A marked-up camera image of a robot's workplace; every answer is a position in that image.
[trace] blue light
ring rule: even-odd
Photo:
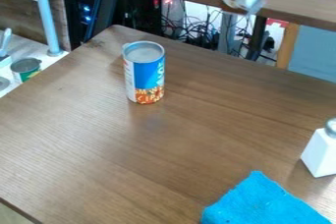
[[[91,9],[88,6],[83,6],[84,11],[89,12]]]

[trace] white salt shaker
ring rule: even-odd
[[[336,118],[315,131],[301,159],[315,178],[336,174]]]

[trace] floor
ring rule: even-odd
[[[206,21],[206,16],[208,12],[211,14],[213,13],[213,16],[211,16],[211,20],[213,21],[213,25],[216,29],[220,30],[221,27],[221,16],[217,16],[218,12],[220,11],[219,8],[215,7],[206,7],[205,5],[194,3],[194,2],[186,2],[186,9],[187,9],[187,15],[191,17],[196,17],[202,21]],[[250,16],[250,24],[247,26],[247,18],[238,16],[238,22],[236,24],[237,28],[248,28],[248,32],[252,34],[252,27],[254,24],[255,16]],[[266,27],[266,30],[270,32],[270,36],[273,37],[275,41],[274,49],[271,52],[262,51],[262,55],[265,55],[267,57],[270,57],[274,60],[276,60],[276,54],[277,51],[281,45],[281,41],[283,38],[284,30],[285,28],[280,24],[278,21],[270,21],[270,25]],[[246,48],[242,49],[242,55],[245,56],[247,54],[248,50]],[[266,60],[264,58],[259,57],[257,62],[275,66],[275,62]]]
[[[5,67],[0,67],[0,77],[8,79],[11,84],[6,89],[0,90],[0,98],[20,85],[20,83],[14,80],[13,73],[10,69],[11,63],[24,58],[36,58],[42,61],[41,70],[45,70],[68,54],[68,52],[64,52],[61,56],[50,57],[47,55],[47,50],[47,45],[14,34],[12,35],[8,48],[8,54],[11,56],[11,60]]]
[[[0,203],[1,224],[32,224],[19,213]]]

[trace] small can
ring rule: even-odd
[[[126,92],[139,104],[157,102],[164,94],[165,50],[155,42],[137,41],[123,46]]]
[[[17,83],[24,83],[30,78],[40,73],[40,60],[35,58],[26,58],[19,60],[11,65],[14,79]]]

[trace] blue cloth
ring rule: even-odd
[[[300,199],[261,172],[251,172],[234,190],[207,207],[202,224],[329,224]]]

